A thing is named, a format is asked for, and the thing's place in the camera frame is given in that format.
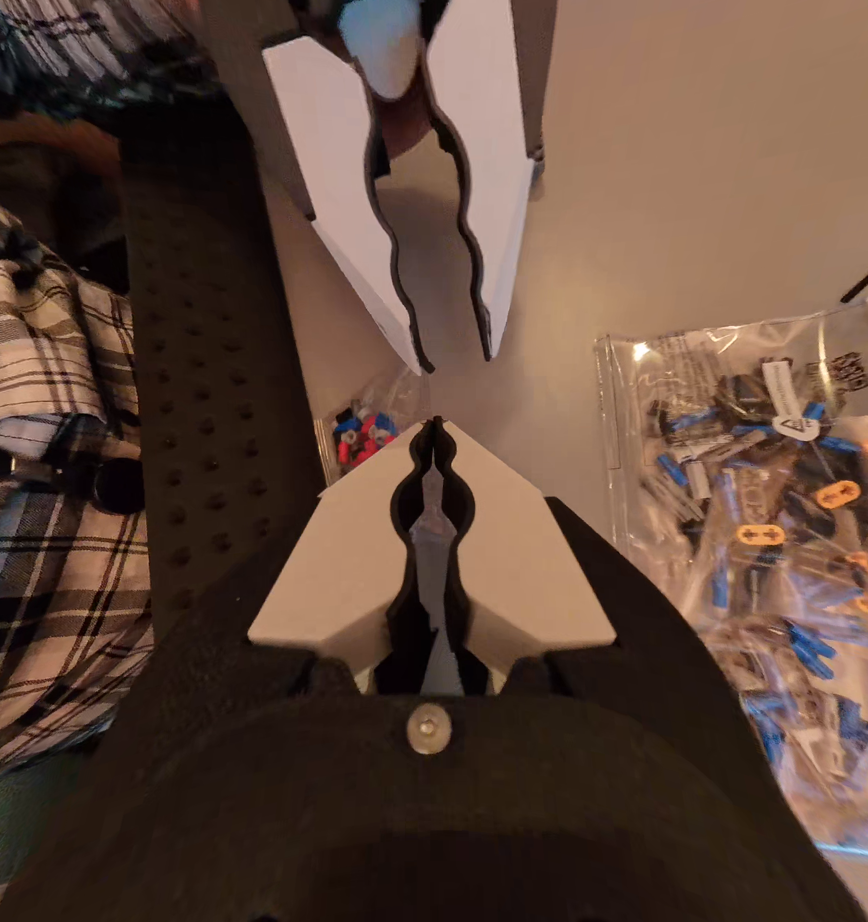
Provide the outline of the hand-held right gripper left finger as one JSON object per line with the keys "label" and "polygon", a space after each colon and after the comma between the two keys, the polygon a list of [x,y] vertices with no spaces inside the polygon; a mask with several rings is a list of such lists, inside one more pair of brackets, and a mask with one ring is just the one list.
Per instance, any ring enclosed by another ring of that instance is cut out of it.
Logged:
{"label": "hand-held right gripper left finger", "polygon": [[432,421],[320,497],[251,627],[257,646],[310,651],[370,674],[378,692],[421,690],[435,641],[412,530],[425,512]]}

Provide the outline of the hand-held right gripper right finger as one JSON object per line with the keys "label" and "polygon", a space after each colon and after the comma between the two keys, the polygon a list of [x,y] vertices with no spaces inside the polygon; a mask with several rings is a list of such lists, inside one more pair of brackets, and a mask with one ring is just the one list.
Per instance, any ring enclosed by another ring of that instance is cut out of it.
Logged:
{"label": "hand-held right gripper right finger", "polygon": [[615,629],[543,492],[440,418],[434,466],[454,529],[444,617],[463,691],[498,693],[527,657],[611,645]]}

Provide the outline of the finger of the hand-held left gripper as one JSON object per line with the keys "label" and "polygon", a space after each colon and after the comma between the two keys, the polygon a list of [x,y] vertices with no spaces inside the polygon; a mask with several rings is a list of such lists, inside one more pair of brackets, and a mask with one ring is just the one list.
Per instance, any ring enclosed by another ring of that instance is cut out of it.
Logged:
{"label": "finger of the hand-held left gripper", "polygon": [[309,221],[384,339],[415,375],[432,374],[398,243],[373,169],[382,134],[366,77],[313,37],[262,51],[311,206]]}
{"label": "finger of the hand-held left gripper", "polygon": [[432,125],[456,168],[457,227],[470,254],[478,335],[491,361],[508,324],[535,166],[525,144],[511,3],[447,2],[423,74]]}

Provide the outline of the clear bag of small pins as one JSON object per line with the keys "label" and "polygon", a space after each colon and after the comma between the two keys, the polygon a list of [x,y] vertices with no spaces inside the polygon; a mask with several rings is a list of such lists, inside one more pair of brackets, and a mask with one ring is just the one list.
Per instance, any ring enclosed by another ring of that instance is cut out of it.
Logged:
{"label": "clear bag of small pins", "polygon": [[[431,416],[426,374],[409,370],[373,377],[348,403],[314,421],[326,483],[332,486],[355,471],[396,437]],[[419,600],[435,637],[421,690],[433,695],[463,695],[460,668],[447,634],[444,590],[455,528],[442,508],[444,480],[434,463],[421,481],[423,511],[409,529],[417,555]]]}

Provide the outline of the grey desk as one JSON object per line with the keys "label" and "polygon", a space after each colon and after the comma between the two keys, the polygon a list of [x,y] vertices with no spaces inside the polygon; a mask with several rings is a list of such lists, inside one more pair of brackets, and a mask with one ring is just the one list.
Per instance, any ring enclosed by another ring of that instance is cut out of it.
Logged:
{"label": "grey desk", "polygon": [[543,139],[492,362],[433,135],[379,197],[431,411],[611,539],[595,341],[811,314],[868,273],[868,2],[560,2]]}

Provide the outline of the black dotted mat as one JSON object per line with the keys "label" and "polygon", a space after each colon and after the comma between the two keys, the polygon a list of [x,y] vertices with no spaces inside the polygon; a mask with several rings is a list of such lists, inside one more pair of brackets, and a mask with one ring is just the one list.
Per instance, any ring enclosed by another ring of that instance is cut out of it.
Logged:
{"label": "black dotted mat", "polygon": [[272,579],[325,486],[253,145],[225,98],[119,131],[157,639],[256,559]]}

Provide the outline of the clear bag of toy pieces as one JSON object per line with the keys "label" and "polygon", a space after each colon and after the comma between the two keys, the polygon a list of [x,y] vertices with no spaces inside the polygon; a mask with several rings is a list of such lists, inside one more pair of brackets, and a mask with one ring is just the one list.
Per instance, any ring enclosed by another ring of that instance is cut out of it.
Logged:
{"label": "clear bag of toy pieces", "polygon": [[868,859],[868,296],[595,356],[615,545],[702,639],[809,834]]}

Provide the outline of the person's plaid clothing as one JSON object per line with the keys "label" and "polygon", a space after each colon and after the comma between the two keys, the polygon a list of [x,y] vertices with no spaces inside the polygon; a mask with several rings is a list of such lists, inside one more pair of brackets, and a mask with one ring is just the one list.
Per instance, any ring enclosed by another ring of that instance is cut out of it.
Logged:
{"label": "person's plaid clothing", "polygon": [[129,301],[0,206],[0,776],[99,729],[153,648],[145,511],[92,496],[140,461]]}

